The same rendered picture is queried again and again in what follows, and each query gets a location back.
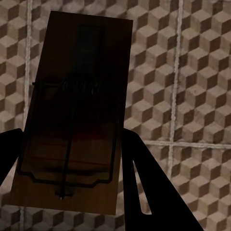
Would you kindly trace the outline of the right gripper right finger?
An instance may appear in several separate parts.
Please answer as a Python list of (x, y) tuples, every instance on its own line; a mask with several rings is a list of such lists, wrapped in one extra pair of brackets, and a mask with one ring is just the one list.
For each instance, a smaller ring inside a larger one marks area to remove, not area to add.
[[(121, 129), (125, 231), (204, 231), (139, 135)], [(134, 165), (151, 215), (141, 212)]]

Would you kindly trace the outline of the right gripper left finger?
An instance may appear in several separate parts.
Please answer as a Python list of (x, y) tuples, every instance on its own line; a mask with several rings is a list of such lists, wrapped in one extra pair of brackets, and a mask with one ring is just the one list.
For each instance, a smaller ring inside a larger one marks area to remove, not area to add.
[(0, 186), (18, 159), (22, 138), (20, 128), (0, 133)]

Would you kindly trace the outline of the mousetrap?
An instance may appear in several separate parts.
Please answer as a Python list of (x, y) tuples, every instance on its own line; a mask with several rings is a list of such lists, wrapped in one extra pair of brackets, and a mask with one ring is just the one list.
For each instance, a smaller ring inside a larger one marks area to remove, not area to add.
[(8, 205), (116, 215), (132, 30), (50, 12)]

